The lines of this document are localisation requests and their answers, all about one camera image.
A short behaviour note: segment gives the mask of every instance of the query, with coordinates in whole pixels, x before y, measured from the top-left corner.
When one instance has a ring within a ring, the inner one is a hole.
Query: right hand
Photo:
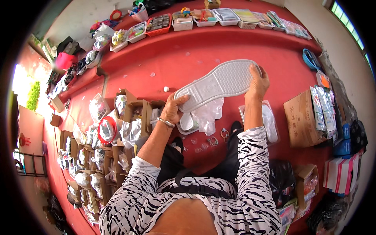
[[[262,78],[260,77],[260,73],[253,63],[251,63],[249,67],[253,79],[249,85],[249,90],[244,95],[246,104],[250,104],[254,101],[262,103],[264,100],[264,95],[269,88],[268,74],[265,72],[264,68],[261,66],[259,67],[262,73]]]

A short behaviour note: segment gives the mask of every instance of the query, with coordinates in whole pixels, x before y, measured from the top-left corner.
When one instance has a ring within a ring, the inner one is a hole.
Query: shoe sole
[[[262,77],[259,66],[252,60],[236,59],[227,61],[175,93],[175,99],[183,95],[190,96],[187,102],[179,105],[179,110],[184,113],[192,112],[218,98],[246,93],[252,81],[252,75],[249,71],[251,63],[256,65]]]

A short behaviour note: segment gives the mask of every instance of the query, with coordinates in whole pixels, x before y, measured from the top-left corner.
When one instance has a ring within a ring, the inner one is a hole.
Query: bracelet
[[[160,117],[157,118],[159,121],[163,122],[164,124],[168,125],[169,127],[171,128],[174,128],[175,127],[175,124],[172,124],[171,122],[169,121],[166,121],[164,119],[161,119]]]

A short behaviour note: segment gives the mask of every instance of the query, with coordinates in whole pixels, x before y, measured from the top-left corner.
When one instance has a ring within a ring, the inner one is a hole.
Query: blue box
[[[350,155],[350,149],[351,149],[351,140],[345,139],[341,141],[339,144],[334,146],[333,148],[333,155],[334,156],[342,156],[342,155]]]
[[[343,130],[343,139],[350,139],[350,125],[348,123],[345,123],[345,125],[342,126]]]

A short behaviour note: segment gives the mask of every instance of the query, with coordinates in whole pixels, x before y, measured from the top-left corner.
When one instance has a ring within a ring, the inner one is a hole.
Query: red plastic basket
[[[148,36],[150,37],[154,37],[154,36],[157,36],[157,35],[161,35],[161,34],[164,34],[164,33],[168,33],[168,31],[170,30],[170,27],[171,27],[171,14],[169,13],[168,14],[168,17],[170,18],[170,23],[168,24],[168,27],[167,28],[163,28],[163,29],[157,29],[157,30],[153,30],[151,32],[145,32],[145,34],[147,34]],[[146,27],[149,25],[150,21],[153,19],[150,18],[147,23],[146,23]]]

